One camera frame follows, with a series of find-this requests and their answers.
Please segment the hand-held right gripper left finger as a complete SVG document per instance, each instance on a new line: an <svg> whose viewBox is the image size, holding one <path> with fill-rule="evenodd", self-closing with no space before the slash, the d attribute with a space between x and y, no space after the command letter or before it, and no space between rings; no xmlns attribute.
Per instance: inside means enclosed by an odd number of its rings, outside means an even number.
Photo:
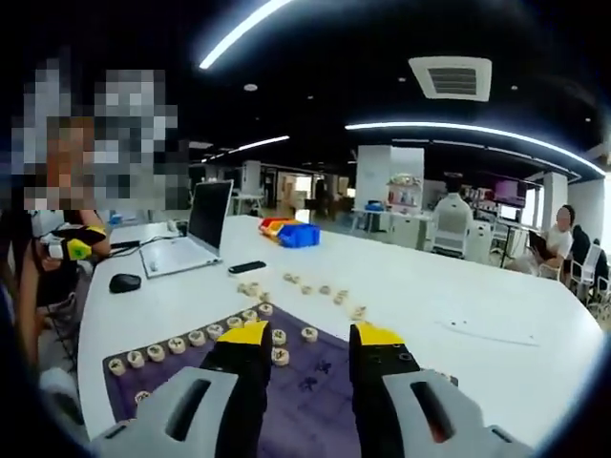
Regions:
<svg viewBox="0 0 611 458"><path fill-rule="evenodd" d="M92 441L94 457L254 457L271 374L271 326L249 323L217 339L139 402L134 420Z"/></svg>

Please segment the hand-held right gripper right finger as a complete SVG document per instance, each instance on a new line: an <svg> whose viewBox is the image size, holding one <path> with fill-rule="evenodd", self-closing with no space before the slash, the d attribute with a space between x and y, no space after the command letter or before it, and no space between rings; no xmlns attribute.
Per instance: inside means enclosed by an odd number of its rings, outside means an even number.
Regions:
<svg viewBox="0 0 611 458"><path fill-rule="evenodd" d="M452 378L423 369L394 332L358 322L349 333L352 410L363 457L532 457Z"/></svg>

